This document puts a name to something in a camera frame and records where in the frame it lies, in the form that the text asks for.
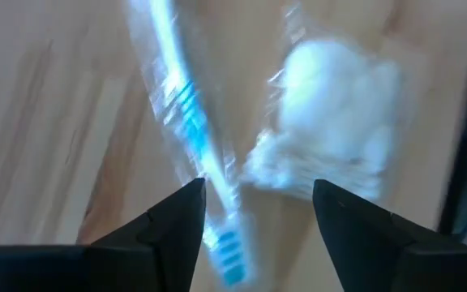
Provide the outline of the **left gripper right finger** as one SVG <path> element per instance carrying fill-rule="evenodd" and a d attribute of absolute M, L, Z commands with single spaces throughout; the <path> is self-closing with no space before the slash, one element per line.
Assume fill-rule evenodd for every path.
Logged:
<path fill-rule="evenodd" d="M 323 179 L 313 205 L 344 292 L 461 292 L 451 239 Z"/>

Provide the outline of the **bagged toothbrush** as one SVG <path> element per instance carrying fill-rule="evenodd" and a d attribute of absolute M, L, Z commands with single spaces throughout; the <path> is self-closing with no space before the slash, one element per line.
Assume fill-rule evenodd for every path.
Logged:
<path fill-rule="evenodd" d="M 176 0 L 125 0 L 129 33 L 154 117 L 182 184 L 205 180 L 203 244 L 221 292 L 249 292 L 257 271 L 222 95 L 195 23 Z"/>

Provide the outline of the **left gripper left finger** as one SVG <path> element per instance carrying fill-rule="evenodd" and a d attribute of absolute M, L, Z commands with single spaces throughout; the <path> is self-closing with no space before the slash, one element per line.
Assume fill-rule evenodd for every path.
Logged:
<path fill-rule="evenodd" d="M 205 211 L 205 180 L 195 178 L 96 240 L 91 292 L 189 292 Z"/>

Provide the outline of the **bagged white cotton balls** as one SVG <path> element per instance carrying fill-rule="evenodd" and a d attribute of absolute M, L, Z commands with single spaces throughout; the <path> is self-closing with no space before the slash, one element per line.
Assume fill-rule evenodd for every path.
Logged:
<path fill-rule="evenodd" d="M 285 9 L 283 37 L 242 180 L 310 200 L 315 180 L 325 179 L 379 199 L 399 130 L 399 64 L 319 25 L 301 3 Z"/>

